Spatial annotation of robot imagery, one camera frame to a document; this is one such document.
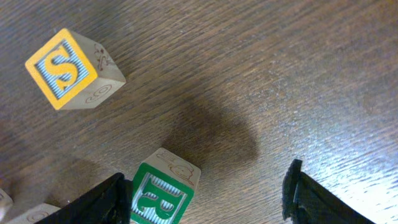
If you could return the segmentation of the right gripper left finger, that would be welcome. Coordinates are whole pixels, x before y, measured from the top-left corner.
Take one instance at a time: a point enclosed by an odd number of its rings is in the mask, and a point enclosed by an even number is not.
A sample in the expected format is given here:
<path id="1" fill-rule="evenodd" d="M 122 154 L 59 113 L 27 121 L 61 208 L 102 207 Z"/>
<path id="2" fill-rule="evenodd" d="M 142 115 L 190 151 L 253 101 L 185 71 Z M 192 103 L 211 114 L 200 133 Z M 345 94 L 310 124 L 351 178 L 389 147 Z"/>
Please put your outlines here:
<path id="1" fill-rule="evenodd" d="M 129 224 L 133 182 L 118 172 L 38 224 Z"/>

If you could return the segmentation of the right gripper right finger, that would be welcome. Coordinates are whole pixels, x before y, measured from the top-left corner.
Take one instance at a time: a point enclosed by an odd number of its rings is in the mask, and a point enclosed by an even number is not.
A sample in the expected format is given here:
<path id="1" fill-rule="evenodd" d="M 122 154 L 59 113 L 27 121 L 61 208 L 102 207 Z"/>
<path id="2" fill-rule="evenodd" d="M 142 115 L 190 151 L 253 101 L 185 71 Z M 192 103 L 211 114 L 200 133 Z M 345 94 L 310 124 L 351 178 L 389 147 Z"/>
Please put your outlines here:
<path id="1" fill-rule="evenodd" d="M 294 159 L 282 186 L 282 216 L 292 223 L 371 223 L 330 191 L 301 171 L 302 161 Z"/>

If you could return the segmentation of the green R block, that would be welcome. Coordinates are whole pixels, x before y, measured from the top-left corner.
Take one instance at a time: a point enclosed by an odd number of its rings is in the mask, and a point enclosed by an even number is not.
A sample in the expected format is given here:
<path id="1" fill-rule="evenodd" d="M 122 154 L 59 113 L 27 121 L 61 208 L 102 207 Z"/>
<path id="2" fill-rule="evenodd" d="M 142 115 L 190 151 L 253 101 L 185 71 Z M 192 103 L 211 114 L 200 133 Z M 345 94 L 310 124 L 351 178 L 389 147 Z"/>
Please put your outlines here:
<path id="1" fill-rule="evenodd" d="M 133 178 L 131 223 L 178 224 L 192 201 L 201 170 L 159 148 Z"/>

